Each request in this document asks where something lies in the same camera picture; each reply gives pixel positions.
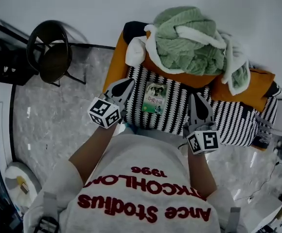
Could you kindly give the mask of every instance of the black chair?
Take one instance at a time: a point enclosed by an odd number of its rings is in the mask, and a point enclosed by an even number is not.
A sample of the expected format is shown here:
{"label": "black chair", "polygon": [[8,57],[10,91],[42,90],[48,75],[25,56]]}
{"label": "black chair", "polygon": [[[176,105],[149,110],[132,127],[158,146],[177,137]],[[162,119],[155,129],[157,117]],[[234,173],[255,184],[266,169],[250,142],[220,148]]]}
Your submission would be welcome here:
{"label": "black chair", "polygon": [[[54,83],[62,76],[67,76],[82,84],[68,73],[72,61],[71,46],[88,48],[89,44],[69,43],[67,34],[59,21],[49,20],[39,24],[31,33],[26,49],[27,59],[30,65],[40,74],[41,79],[60,87]],[[36,59],[35,50],[43,48],[41,56]]]}

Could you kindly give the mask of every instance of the black and white striped blanket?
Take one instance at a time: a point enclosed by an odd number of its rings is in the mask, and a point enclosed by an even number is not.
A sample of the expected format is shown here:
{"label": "black and white striped blanket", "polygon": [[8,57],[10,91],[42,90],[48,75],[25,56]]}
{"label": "black and white striped blanket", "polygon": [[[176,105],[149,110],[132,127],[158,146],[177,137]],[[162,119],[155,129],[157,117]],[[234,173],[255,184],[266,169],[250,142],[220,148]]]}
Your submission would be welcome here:
{"label": "black and white striped blanket", "polygon": [[[200,92],[211,105],[215,121],[220,132],[222,144],[250,146],[260,126],[270,127],[276,118],[277,99],[270,97],[262,113],[242,102],[214,101],[208,87],[193,89],[179,82],[164,78],[144,67],[130,67],[128,76],[135,79],[136,86],[127,103],[125,121],[142,129],[157,129],[168,133],[182,135],[182,127],[186,120],[188,96],[192,92]],[[141,111],[145,86],[148,81],[168,85],[166,104],[162,115]],[[256,116],[266,120],[262,124]],[[261,148],[266,142],[261,141]]]}

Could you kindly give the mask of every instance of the floor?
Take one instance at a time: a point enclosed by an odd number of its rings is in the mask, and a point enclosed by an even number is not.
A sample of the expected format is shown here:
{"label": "floor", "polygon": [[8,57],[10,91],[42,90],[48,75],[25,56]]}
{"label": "floor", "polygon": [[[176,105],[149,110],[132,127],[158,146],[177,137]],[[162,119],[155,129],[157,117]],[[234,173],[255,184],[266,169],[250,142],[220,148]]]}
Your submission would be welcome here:
{"label": "floor", "polygon": [[[13,122],[16,157],[41,184],[56,162],[68,158],[97,128],[87,109],[102,91],[112,55],[113,50],[108,49],[74,49],[69,70],[79,79],[85,76],[86,85],[63,77],[61,87],[56,87],[34,76],[25,86],[17,86]],[[273,153],[275,145],[276,139],[265,152],[221,146],[207,155],[217,184],[230,189],[244,214],[265,193],[282,193],[282,165],[274,166],[278,161]],[[248,197],[257,190],[249,203]]]}

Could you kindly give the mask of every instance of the wall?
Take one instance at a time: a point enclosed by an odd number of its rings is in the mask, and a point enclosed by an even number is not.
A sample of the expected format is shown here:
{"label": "wall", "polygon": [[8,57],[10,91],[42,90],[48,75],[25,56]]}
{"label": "wall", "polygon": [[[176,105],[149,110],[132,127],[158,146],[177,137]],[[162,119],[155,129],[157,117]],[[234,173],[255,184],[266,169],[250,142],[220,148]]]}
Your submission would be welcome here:
{"label": "wall", "polygon": [[282,0],[0,0],[0,19],[30,33],[47,19],[77,28],[92,44],[115,46],[125,24],[152,22],[162,10],[195,5],[237,36],[250,60],[282,86]]}
{"label": "wall", "polygon": [[0,171],[2,175],[12,162],[9,136],[9,109],[11,84],[0,83]]}

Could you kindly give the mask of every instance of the white t-shirt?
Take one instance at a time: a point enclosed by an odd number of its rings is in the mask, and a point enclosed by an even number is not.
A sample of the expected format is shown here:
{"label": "white t-shirt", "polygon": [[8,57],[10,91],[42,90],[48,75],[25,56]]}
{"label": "white t-shirt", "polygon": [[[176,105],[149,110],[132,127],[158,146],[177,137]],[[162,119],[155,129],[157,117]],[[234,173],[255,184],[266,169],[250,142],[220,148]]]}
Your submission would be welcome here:
{"label": "white t-shirt", "polygon": [[[38,224],[47,191],[57,196],[61,232],[219,233],[233,198],[219,188],[202,199],[190,187],[185,161],[168,143],[116,136],[85,186],[71,162],[56,165],[24,216],[24,232]],[[247,232],[242,220],[238,232]]]}

